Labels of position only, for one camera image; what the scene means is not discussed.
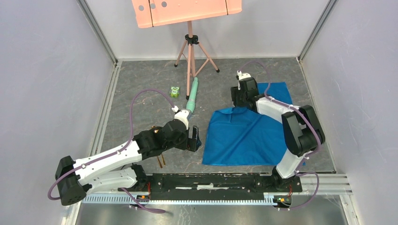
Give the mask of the blue cloth napkin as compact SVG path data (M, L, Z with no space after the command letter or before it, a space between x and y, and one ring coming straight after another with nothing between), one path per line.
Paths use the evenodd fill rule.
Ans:
M202 164L277 165L285 152L280 122L247 108L230 107L211 116Z

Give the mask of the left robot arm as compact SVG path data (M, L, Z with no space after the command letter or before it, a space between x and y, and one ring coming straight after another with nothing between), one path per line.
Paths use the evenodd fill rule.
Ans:
M57 199L68 206L89 194L109 189L142 191L147 186L147 177L140 167L131 166L120 171L117 168L158 157L172 148L196 152L200 145L199 128L187 128L182 121L174 119L162 127L141 131L120 146L98 155L76 160L71 156L63 157L55 173Z

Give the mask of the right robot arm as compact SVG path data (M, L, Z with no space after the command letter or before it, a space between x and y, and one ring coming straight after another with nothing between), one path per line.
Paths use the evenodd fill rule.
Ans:
M256 80L248 73L238 74L236 78L238 85L230 89L233 105L246 107L282 124L287 149L272 170L270 185L276 191L284 191L304 160L325 142L324 131L312 106L299 107L277 100L266 92L261 94Z

